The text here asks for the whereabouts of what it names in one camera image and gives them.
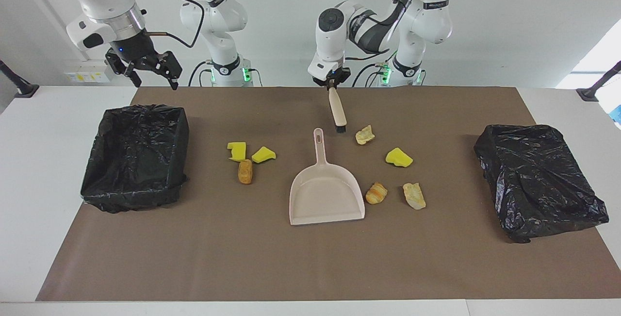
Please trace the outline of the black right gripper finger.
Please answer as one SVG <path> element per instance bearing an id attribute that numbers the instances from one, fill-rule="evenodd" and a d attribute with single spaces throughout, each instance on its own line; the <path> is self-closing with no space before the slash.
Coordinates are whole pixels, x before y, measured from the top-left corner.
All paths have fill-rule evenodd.
<path id="1" fill-rule="evenodd" d="M 116 75 L 123 75 L 124 77 L 129 78 L 133 86 L 136 88 L 141 86 L 142 80 L 134 71 L 134 63 L 125 64 L 114 50 L 108 50 L 106 52 L 106 64 Z"/>
<path id="2" fill-rule="evenodd" d="M 178 79 L 182 73 L 182 66 L 180 66 L 177 58 L 173 52 L 156 53 L 149 59 L 148 69 L 150 72 L 164 77 L 172 90 L 177 90 L 179 83 Z"/>

